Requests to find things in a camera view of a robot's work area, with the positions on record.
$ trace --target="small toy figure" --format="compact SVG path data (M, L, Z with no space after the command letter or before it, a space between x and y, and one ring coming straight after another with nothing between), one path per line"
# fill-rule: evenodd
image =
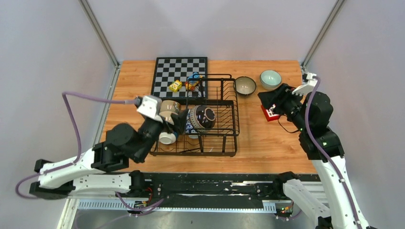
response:
M180 80L176 80L172 84L170 84L169 89L172 92L177 92L180 90L181 86L182 86L182 83L180 82Z
M200 76L198 73L193 73L191 76L189 76L189 78L187 79L187 82L185 84L186 88L189 91L194 91L195 87L198 85L198 81L188 81L189 79L199 79L202 78L202 76Z

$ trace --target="red object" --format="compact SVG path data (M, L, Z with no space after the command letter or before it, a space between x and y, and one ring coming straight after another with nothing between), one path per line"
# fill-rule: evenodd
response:
M273 108L270 108L268 110L266 110L263 105L261 105L262 107L262 111L267 119L268 122L273 121L273 120L277 120L278 117L280 117L278 114L273 113Z
M148 203L150 203L150 200L152 199L153 191L151 188L147 188L146 190L150 191L150 196L149 196L149 200L148 200Z

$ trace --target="checkered board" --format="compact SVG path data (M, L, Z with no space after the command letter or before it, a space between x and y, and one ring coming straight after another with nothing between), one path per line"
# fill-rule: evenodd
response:
M194 72L205 74L207 73L207 57L158 57L155 65L155 75L153 78L151 95L160 98L186 98L186 97L201 97L202 93L196 87L195 91L188 92L187 95L185 83L187 78ZM169 85L174 81L180 80L182 87L177 92L172 92ZM206 82L203 82L205 90L204 97L207 97Z

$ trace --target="bowl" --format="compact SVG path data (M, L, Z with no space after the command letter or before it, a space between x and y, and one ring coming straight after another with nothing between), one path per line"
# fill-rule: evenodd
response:
M281 84L281 75L273 70L266 70L260 74L260 82L266 90L274 90Z
M256 83L252 78L241 76L235 80L234 87L239 94L248 96L255 92Z

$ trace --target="metal pole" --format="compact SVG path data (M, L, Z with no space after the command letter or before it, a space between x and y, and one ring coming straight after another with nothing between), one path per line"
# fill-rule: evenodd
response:
M301 64L303 69L306 69L309 61L311 60L312 56L314 55L316 49L318 48L323 37L325 36L326 32L328 31L330 25L333 23L333 20L335 20L336 15L341 10L342 5L344 4L345 1L346 0L337 0L336 1L335 5L332 8L332 11L330 12L328 18L326 19L325 23L322 26L322 29L319 31L319 34L317 35L314 43L312 44L311 48L309 49L307 56L305 56L305 59Z
M106 99L112 99L113 98L113 94L114 94L115 86L117 85L117 80L118 80L118 75L119 75L120 70L121 70L121 66L116 68L116 70L114 72L114 76L111 79L110 87L108 89ZM98 124L98 128L97 128L97 131L96 131L96 136L94 138L93 145L100 142L101 135L103 134L104 123L106 122L107 114L108 114L109 109L110 109L110 104L107 104L107 103L104 104L103 112L101 114L101 119L100 119L99 124Z
M108 44L107 38L104 35L103 31L101 30L100 25L97 22L97 19L93 13L93 11L91 10L91 7L88 3L87 0L79 0L80 5L83 8L83 11L86 13L90 24L93 26L98 38L100 39L101 43L104 46L104 49L106 50L109 58L111 59L112 63L114 64L115 68L117 69L119 66L119 62L117 60L117 57L115 56L111 46Z

